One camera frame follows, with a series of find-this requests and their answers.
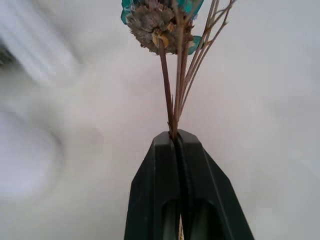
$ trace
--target white backdrop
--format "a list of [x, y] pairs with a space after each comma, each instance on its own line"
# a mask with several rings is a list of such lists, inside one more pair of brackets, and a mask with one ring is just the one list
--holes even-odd
[[[131, 180], [167, 129], [160, 60], [122, 24], [120, 0], [38, 2], [82, 68], [76, 84], [59, 89], [22, 71], [0, 75], [1, 106], [52, 131], [65, 153], [61, 178], [42, 200], [0, 205], [0, 239], [121, 240]], [[319, 7], [238, 1], [182, 115], [180, 128], [230, 178], [257, 240], [318, 239]], [[168, 63], [173, 80], [175, 58]]]

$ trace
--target white background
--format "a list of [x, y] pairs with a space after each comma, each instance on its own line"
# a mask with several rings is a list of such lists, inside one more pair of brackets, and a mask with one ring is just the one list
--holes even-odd
[[[34, 203], [0, 205], [1, 240], [121, 240], [131, 180], [167, 130], [160, 59], [121, 0], [38, 0], [74, 45], [77, 83], [0, 75], [0, 102], [63, 143], [64, 170]], [[209, 1], [199, 12], [201, 34]], [[195, 81], [180, 128], [230, 178], [257, 240], [318, 239], [320, 3], [239, 0]], [[168, 57], [174, 82], [175, 57]]]

